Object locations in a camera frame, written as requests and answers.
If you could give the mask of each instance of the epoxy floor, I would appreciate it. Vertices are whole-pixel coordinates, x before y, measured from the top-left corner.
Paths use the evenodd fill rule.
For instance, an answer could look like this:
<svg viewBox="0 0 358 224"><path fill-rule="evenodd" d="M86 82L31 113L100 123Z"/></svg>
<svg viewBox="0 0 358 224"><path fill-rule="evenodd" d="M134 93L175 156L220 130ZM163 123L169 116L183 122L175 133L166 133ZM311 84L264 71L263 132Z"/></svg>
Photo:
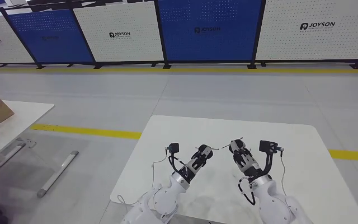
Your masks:
<svg viewBox="0 0 358 224"><path fill-rule="evenodd" d="M267 68L351 69L336 64ZM265 68L259 69L255 73L0 69L0 99L55 104L41 124L133 132L142 132L151 115L309 124L317 128L327 148L358 151L357 73L266 73ZM121 221L125 209L110 202L110 193L136 140L35 130L23 137L37 142L34 150L41 158L22 150L0 169L0 206L11 223ZM79 151L79 156L47 195L38 199L36 192L56 168L48 159L60 165L72 150ZM335 163L358 200L358 161ZM173 223L207 222L176 216Z"/></svg>

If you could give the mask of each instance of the metal table leg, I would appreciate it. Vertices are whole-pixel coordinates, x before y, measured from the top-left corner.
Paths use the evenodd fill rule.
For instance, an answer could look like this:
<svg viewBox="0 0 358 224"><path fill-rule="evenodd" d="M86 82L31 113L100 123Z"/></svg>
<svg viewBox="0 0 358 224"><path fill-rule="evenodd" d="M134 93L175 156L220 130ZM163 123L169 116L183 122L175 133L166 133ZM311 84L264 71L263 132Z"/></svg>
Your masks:
<svg viewBox="0 0 358 224"><path fill-rule="evenodd" d="M15 155L16 152L18 152L20 149L24 148L25 145L26 145L25 142L20 142L8 154L3 156L0 160L0 167L2 167L2 165L4 165L13 155Z"/></svg>
<svg viewBox="0 0 358 224"><path fill-rule="evenodd" d="M61 169L54 173L50 179L46 182L46 184L38 191L37 196L42 198L50 187L54 184L57 178L62 174L62 172L66 169L66 167L71 163L71 161L76 157L78 151L72 151L71 154L66 158L66 160L61 165Z"/></svg>

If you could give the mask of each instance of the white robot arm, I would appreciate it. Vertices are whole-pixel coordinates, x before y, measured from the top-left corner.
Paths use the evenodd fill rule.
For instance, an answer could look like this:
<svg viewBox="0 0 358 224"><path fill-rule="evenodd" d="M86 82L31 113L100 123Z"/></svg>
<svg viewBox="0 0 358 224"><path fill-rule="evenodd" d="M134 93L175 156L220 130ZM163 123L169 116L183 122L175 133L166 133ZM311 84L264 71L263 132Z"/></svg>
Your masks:
<svg viewBox="0 0 358 224"><path fill-rule="evenodd" d="M266 152L266 166L264 170L261 170L256 160L252 157L252 154L246 149L245 143L240 139L231 141L229 150L233 153L235 163L238 165L241 172L247 176L250 188L252 189L250 200L246 194L244 196L252 204L255 205L255 197L260 202L260 217L264 224L290 224L295 219L300 224L313 224L304 212L300 203L291 196L285 196L279 194L276 189L276 181L272 180L269 175L269 171L272 166L273 154L277 151L281 151L283 148L278 147L275 142L261 141L260 151Z"/></svg>
<svg viewBox="0 0 358 224"><path fill-rule="evenodd" d="M178 209L178 195L185 193L196 173L213 156L209 146L202 145L187 164L177 170L174 164L174 154L179 152L179 144L172 143L167 147L170 152L169 162L174 173L169 177L170 185L161 184L145 193L134 207L126 214L121 224L167 224ZM155 211L149 208L152 204Z"/></svg>

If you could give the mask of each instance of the yellow floor line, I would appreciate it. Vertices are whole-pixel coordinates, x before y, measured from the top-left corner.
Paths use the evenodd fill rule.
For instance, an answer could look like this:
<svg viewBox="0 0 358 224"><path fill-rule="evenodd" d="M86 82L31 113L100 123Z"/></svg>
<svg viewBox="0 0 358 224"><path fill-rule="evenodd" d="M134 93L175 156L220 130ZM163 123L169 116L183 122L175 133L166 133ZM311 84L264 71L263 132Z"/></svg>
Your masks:
<svg viewBox="0 0 358 224"><path fill-rule="evenodd" d="M92 136L106 136L115 138L131 138L139 139L140 132L125 132L122 130L102 130L94 128L78 128L58 125L47 125L47 124L35 124L31 127L33 130L46 130L49 132L63 132L70 134L88 134Z"/></svg>
<svg viewBox="0 0 358 224"><path fill-rule="evenodd" d="M94 128L79 128L79 127L68 127L48 124L35 124L31 127L33 130L45 130L49 132L63 132L70 134L87 134L92 136L105 136L115 138L130 138L139 139L142 135L140 132L125 132L122 130L103 130ZM358 152L355 151L344 151L344 150L329 150L332 158L340 160L357 160Z"/></svg>
<svg viewBox="0 0 358 224"><path fill-rule="evenodd" d="M31 73L46 73L46 72L91 72L91 73L106 73L106 72L239 72L239 73L358 73L358 69L279 69L279 68L265 68L265 69L245 69L245 68L0 68L2 72L31 72Z"/></svg>
<svg viewBox="0 0 358 224"><path fill-rule="evenodd" d="M329 150L332 158L339 160L357 160L358 152L355 151L344 151L344 150Z"/></svg>

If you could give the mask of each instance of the blue pegboard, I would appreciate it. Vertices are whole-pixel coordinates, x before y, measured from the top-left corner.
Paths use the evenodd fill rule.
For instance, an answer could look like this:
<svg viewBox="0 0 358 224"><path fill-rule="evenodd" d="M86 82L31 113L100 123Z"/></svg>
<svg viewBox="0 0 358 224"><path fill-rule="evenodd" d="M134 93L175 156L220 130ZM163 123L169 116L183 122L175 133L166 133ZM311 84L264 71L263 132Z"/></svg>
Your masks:
<svg viewBox="0 0 358 224"><path fill-rule="evenodd" d="M9 15L40 63L92 62L70 10Z"/></svg>
<svg viewBox="0 0 358 224"><path fill-rule="evenodd" d="M261 0L159 0L168 60L251 60Z"/></svg>

